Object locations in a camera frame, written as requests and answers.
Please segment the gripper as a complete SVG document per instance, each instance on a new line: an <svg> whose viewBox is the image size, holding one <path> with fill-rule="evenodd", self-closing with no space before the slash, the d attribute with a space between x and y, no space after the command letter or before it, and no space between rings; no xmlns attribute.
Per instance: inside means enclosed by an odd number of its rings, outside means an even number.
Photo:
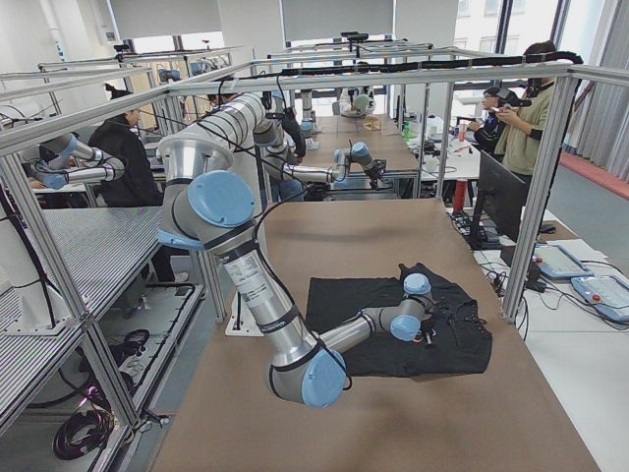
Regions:
<svg viewBox="0 0 629 472"><path fill-rule="evenodd" d="M421 324L421 340L424 344L433 344L436 337L436 322L440 320L449 311L449 304L441 299L430 310L429 316L422 321Z"/></svg>
<svg viewBox="0 0 629 472"><path fill-rule="evenodd" d="M372 166L366 170L366 175L370 178L371 185L377 185L382 180L386 171L385 159L374 159Z"/></svg>

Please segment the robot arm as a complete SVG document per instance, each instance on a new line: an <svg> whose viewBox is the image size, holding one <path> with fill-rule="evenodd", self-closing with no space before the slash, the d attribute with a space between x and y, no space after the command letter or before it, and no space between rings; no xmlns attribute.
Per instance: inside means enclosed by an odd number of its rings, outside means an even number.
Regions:
<svg viewBox="0 0 629 472"><path fill-rule="evenodd" d="M270 92L240 94L212 109L189 131L195 142L194 155L203 160L206 172L236 174L236 157L255 155L247 149L247 139L263 150L262 168L279 181L340 182L356 164L376 188L385 169L385 163L373 158L363 142L337 150L334 163L328 167L303 164L307 146L300 126L283 101Z"/></svg>
<svg viewBox="0 0 629 472"><path fill-rule="evenodd" d="M219 259L273 347L267 385L277 397L328 407L351 385L344 351L377 333L411 342L430 331L431 286L424 275L412 273L403 280L398 304L363 308L328 332L312 332L260 248L255 197L231 171L232 152L190 133L164 138L158 151L167 161L158 241Z"/></svg>

